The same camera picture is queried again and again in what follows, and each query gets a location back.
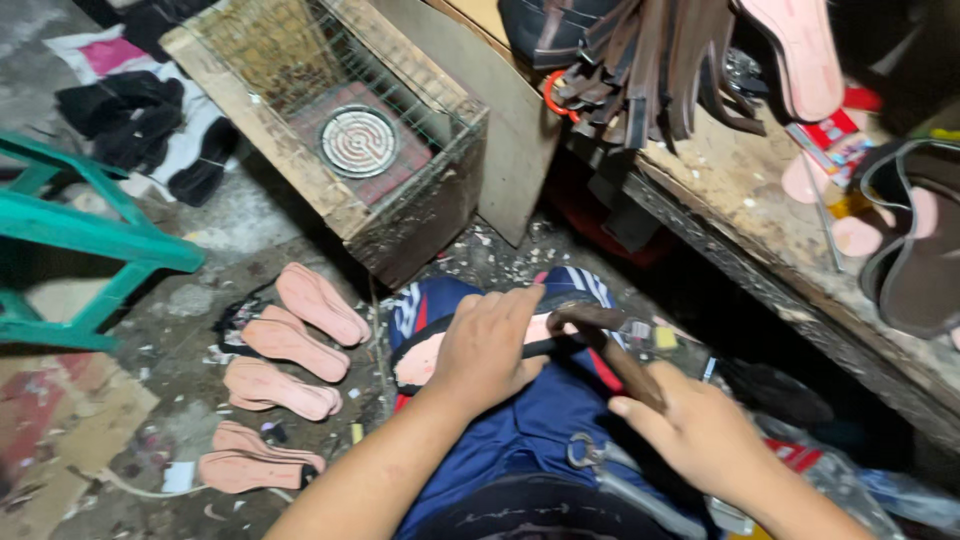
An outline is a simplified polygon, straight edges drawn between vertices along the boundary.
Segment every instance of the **hand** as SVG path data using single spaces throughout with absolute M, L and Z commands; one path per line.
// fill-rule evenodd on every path
M 770 477 L 767 473 L 789 473 L 740 407 L 718 388 L 689 379 L 667 362 L 649 369 L 666 400 L 665 415 L 630 398 L 612 398 L 609 407 L 686 481 L 738 505 L 762 492 L 758 484 Z
M 465 297 L 440 346 L 437 370 L 421 392 L 444 395 L 472 419 L 535 379 L 549 358 L 521 359 L 520 354 L 544 290 L 535 284 Z

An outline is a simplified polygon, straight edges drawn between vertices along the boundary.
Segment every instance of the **metal rod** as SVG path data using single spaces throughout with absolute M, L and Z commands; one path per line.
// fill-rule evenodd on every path
M 820 194 L 820 188 L 817 187 L 817 182 L 813 179 L 813 170 L 810 169 L 810 160 L 806 158 L 806 150 L 804 150 L 801 156 L 804 161 L 804 167 L 806 168 L 806 177 L 810 180 L 810 189 L 813 189 L 813 194 L 817 197 L 817 213 L 820 214 L 820 221 L 824 226 L 824 234 L 827 235 L 827 244 L 830 246 L 830 252 L 833 253 L 833 262 L 836 263 L 837 272 L 843 274 L 843 259 L 840 257 L 840 250 L 837 249 L 836 240 L 833 239 L 833 230 L 830 228 L 830 218 L 827 215 L 827 206 L 824 204 L 824 197 Z

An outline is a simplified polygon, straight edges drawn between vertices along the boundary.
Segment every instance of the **wooden workbench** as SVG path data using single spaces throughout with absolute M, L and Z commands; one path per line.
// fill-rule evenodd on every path
M 960 353 L 880 320 L 857 284 L 865 258 L 838 273 L 816 207 L 780 177 L 799 147 L 768 110 L 768 136 L 697 109 L 691 140 L 636 154 L 623 185 L 647 209 L 919 430 L 960 449 Z

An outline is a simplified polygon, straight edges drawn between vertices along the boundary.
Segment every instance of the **person's right hand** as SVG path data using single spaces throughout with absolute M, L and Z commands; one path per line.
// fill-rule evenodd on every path
M 655 362 L 649 370 L 660 385 L 666 414 L 625 397 L 612 398 L 610 410 L 694 487 L 737 505 L 753 495 L 750 484 L 763 473 L 788 472 L 740 407 L 718 388 L 689 379 L 667 362 Z

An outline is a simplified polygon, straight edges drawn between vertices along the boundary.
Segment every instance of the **yellow object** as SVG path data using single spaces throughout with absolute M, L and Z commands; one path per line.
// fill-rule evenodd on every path
M 740 536 L 739 534 L 730 533 L 727 536 L 728 540 L 773 540 L 766 530 L 760 528 L 759 525 L 754 525 L 754 533 L 750 536 Z
M 353 437 L 353 444 L 363 440 L 363 424 L 350 424 L 350 436 Z
M 930 137 L 939 138 L 941 140 L 957 141 L 960 140 L 960 132 L 949 132 L 942 128 L 936 128 L 934 130 L 930 130 Z
M 657 327 L 657 329 L 654 330 L 654 343 L 657 344 L 658 349 L 676 349 L 677 336 L 673 333 L 673 329 Z

